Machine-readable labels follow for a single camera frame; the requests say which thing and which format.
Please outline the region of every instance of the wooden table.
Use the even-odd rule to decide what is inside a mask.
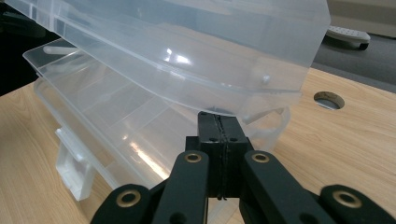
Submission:
[[[318,91],[345,106],[318,106]],[[303,93],[274,154],[305,188],[350,186],[396,217],[396,95],[315,69]],[[55,170],[58,127],[32,84],[0,98],[0,223],[88,223],[111,191],[97,175],[92,196],[74,201]]]

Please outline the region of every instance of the black floor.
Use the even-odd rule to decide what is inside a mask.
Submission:
[[[312,67],[381,90],[396,93],[396,39],[370,35],[367,50],[359,44],[325,37]]]
[[[0,33],[0,96],[37,79],[35,70],[22,58],[22,54],[57,38],[59,36],[50,32],[42,38]]]

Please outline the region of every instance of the plastic container lid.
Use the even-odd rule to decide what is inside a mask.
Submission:
[[[325,0],[7,0],[167,100],[255,117],[298,102],[330,24]]]

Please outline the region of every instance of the stacked plastic containers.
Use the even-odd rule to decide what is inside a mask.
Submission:
[[[326,0],[6,3],[67,41],[24,57],[62,125],[57,168],[78,200],[95,171],[112,188],[168,177],[199,111],[237,116],[271,150],[330,24]]]

